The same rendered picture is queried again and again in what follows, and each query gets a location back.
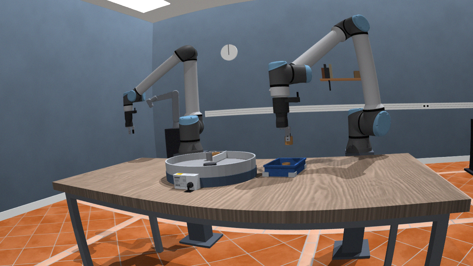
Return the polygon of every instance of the table leg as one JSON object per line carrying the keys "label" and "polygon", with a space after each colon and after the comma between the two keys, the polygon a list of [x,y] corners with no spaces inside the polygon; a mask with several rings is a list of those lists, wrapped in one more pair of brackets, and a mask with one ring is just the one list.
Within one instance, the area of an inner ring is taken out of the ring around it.
{"label": "table leg", "polygon": [[345,228],[343,241],[335,241],[332,259],[369,258],[368,239],[363,239],[365,228]]}
{"label": "table leg", "polygon": [[203,248],[211,248],[223,236],[223,234],[214,234],[211,225],[190,222],[187,223],[187,231],[189,235],[179,243]]}
{"label": "table leg", "polygon": [[157,253],[164,251],[163,242],[161,242],[161,234],[159,233],[158,218],[156,216],[148,216],[151,232],[153,233],[154,249]]}
{"label": "table leg", "polygon": [[389,229],[389,238],[387,241],[387,249],[386,249],[384,266],[391,266],[393,262],[394,246],[396,245],[396,237],[397,237],[397,227],[398,225],[395,224],[395,225],[391,225],[391,228]]}
{"label": "table leg", "polygon": [[77,200],[71,198],[66,193],[67,207],[69,208],[70,221],[74,234],[76,235],[77,246],[79,248],[80,257],[84,266],[93,266],[92,258],[87,246],[86,236],[84,235],[84,228],[82,227],[82,221],[80,220],[79,207],[77,206]]}
{"label": "table leg", "polygon": [[445,238],[447,238],[449,214],[443,214],[432,223],[432,231],[430,231],[429,249],[427,250],[427,258],[425,266],[439,266],[442,260],[442,253],[445,246]]}

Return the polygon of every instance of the ceiling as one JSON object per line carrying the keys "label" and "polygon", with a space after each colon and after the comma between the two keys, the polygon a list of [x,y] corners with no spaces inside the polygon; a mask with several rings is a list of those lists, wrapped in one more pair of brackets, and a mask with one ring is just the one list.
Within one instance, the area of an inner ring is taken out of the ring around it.
{"label": "ceiling", "polygon": [[166,18],[176,17],[179,15],[191,13],[194,11],[224,6],[228,4],[253,1],[253,0],[197,0],[197,1],[166,0],[167,2],[170,3],[170,5],[167,5],[155,10],[151,10],[146,13],[141,13],[139,11],[121,6],[119,4],[112,3],[107,0],[83,0],[83,1],[154,23],[154,22],[164,20]]}

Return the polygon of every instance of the blue wall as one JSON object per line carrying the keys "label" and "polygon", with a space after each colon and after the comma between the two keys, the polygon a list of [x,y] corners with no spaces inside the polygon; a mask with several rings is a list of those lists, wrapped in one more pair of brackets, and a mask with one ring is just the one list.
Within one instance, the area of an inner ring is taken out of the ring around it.
{"label": "blue wall", "polygon": [[151,71],[152,24],[79,0],[0,3],[0,212],[52,182],[155,157],[152,112],[123,93]]}
{"label": "blue wall", "polygon": [[[153,69],[178,47],[198,53],[200,108],[221,110],[269,107],[268,63],[292,62],[341,20],[364,15],[382,103],[473,102],[473,36],[467,25],[468,0],[285,1],[256,0],[197,11],[154,23]],[[225,61],[221,48],[233,44],[238,56]],[[334,77],[358,70],[351,39],[338,44],[312,67],[308,84],[291,85],[292,105],[364,104],[361,82],[320,82],[320,67],[332,64]],[[153,86],[156,94],[177,89],[184,115],[182,64]],[[384,137],[371,137],[376,154],[410,153],[417,158],[468,155],[471,109],[391,110]],[[347,112],[289,114],[294,145],[286,146],[275,115],[204,117],[206,150],[250,151],[257,158],[343,156],[348,140]],[[158,157],[166,156],[164,128],[171,127],[171,103],[155,104]]]}

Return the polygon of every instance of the blue bin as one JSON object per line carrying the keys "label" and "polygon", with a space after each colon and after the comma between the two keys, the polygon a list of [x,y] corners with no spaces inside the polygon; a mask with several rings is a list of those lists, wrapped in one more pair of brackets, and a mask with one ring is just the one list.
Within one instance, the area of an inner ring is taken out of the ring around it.
{"label": "blue bin", "polygon": [[[265,165],[264,171],[269,173],[270,177],[288,177],[288,173],[297,172],[299,174],[304,170],[307,158],[277,158]],[[282,165],[283,162],[290,162],[291,165]]]}

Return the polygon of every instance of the ceiling light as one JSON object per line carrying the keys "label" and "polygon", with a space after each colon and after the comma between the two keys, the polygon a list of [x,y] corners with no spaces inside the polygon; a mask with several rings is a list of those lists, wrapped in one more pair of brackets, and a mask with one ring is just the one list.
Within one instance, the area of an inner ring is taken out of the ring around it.
{"label": "ceiling light", "polygon": [[167,6],[170,3],[164,0],[109,0],[115,4],[119,4],[124,7],[139,11],[141,13],[146,13],[151,10]]}

